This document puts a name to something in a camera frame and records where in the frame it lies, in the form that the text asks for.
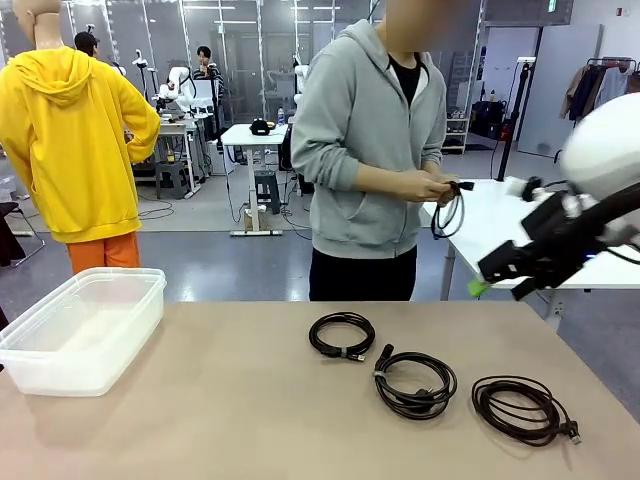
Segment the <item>person's left hand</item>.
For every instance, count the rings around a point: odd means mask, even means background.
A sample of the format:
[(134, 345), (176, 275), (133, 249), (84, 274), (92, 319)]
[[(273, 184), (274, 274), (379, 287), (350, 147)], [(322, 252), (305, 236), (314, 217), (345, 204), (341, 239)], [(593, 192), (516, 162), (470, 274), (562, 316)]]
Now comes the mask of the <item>person's left hand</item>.
[(440, 166), (433, 162), (426, 163), (422, 169), (429, 175), (429, 178), (436, 183), (451, 184), (458, 182), (457, 176), (443, 173)]

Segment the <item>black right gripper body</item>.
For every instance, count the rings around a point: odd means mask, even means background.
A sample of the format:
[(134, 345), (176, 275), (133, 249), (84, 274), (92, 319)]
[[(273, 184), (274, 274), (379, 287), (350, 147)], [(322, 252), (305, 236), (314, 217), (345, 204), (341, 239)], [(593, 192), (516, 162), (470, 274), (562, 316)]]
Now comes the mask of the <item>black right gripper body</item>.
[(545, 199), (521, 225), (531, 239), (524, 252), (524, 289), (556, 288), (607, 249), (600, 239), (609, 222), (609, 202), (578, 203), (571, 217), (565, 207), (574, 197), (564, 191)]

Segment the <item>person's right hand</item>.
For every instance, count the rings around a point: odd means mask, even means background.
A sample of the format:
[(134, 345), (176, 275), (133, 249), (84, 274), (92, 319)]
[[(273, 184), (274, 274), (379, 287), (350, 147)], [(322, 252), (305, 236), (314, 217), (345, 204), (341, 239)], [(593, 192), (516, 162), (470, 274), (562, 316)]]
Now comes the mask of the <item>person's right hand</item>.
[(450, 190), (449, 183), (437, 181), (426, 171), (402, 172), (398, 177), (398, 196), (409, 202), (437, 202)]

